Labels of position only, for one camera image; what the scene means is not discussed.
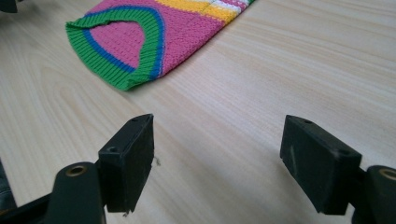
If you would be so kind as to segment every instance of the pink knitted fabric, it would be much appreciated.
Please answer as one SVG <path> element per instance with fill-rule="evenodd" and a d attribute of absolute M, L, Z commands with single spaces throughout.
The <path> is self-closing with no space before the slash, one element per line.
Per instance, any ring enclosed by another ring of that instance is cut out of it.
<path fill-rule="evenodd" d="M 66 24 L 70 43 L 96 74 L 121 90 L 162 77 L 252 0 L 105 0 Z"/>

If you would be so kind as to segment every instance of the light wood surface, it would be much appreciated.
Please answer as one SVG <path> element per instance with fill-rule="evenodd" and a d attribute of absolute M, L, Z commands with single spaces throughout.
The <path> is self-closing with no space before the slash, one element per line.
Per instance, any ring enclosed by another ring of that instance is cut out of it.
<path fill-rule="evenodd" d="M 0 13 L 0 157 L 18 205 L 154 114 L 155 155 L 134 213 L 108 223 L 350 223 L 317 214 L 279 158 L 287 114 L 396 167 L 396 2 L 257 0 L 168 76 L 117 91 L 64 31 L 97 0 Z"/>

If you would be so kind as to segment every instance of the green knitted edge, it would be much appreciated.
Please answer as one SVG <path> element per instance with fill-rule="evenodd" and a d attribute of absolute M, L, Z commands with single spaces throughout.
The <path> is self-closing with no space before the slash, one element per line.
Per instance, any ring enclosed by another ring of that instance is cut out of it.
<path fill-rule="evenodd" d="M 97 25 L 107 25 L 112 21 L 136 21 L 142 27 L 145 34 L 146 41 L 140 50 L 139 66 L 132 73 L 119 69 L 115 64 L 103 58 L 92 48 L 83 34 L 83 29 L 89 29 Z M 150 73 L 157 57 L 156 49 L 160 47 L 158 41 L 160 29 L 155 17 L 150 12 L 139 9 L 109 10 L 108 12 L 68 22 L 65 29 L 70 44 L 78 57 L 95 74 L 109 84 L 122 91 L 126 91 L 132 88 L 132 86 L 150 80 Z"/>

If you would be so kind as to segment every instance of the striped knitted garment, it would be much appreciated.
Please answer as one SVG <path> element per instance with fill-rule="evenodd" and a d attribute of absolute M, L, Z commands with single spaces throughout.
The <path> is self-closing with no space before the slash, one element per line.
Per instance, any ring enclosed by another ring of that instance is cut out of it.
<path fill-rule="evenodd" d="M 78 57 L 126 91 L 166 75 L 254 0 L 104 0 L 66 24 Z"/>

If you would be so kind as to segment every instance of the blue stripe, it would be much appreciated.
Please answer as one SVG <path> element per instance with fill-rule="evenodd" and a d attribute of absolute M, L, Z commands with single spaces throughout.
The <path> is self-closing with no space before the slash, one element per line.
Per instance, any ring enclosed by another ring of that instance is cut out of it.
<path fill-rule="evenodd" d="M 103 11 L 99 11 L 99 12 L 93 12 L 93 13 L 88 13 L 86 14 L 84 17 L 92 17 L 92 16 L 96 16 L 102 13 L 107 13 L 113 10 L 143 10 L 143 11 L 148 11 L 149 13 L 151 13 L 156 22 L 157 25 L 159 26 L 160 29 L 160 35 L 158 37 L 158 46 L 157 46 L 157 53 L 156 53 L 156 60 L 154 62 L 154 66 L 151 69 L 151 72 L 149 73 L 149 79 L 153 80 L 155 78 L 158 77 L 159 74 L 162 73 L 163 71 L 163 43 L 164 43 L 164 38 L 163 38 L 163 34 L 164 34 L 164 22 L 163 22 L 163 18 L 161 17 L 161 14 L 151 8 L 151 7 L 135 7 L 135 6 L 120 6 L 120 7 L 112 7 L 112 8 L 108 8 L 105 9 Z M 87 38 L 88 42 L 90 43 L 90 45 L 96 50 L 96 52 L 98 52 L 102 57 L 104 57 L 105 59 L 107 59 L 109 62 L 115 64 L 118 68 L 122 69 L 123 71 L 132 73 L 135 68 L 133 68 L 132 66 L 123 63 L 122 61 L 120 61 L 119 59 L 115 58 L 113 55 L 111 55 L 110 53 L 108 53 L 105 49 L 103 49 L 92 37 L 91 32 L 88 29 L 84 29 L 83 33 L 85 35 L 85 37 Z"/>

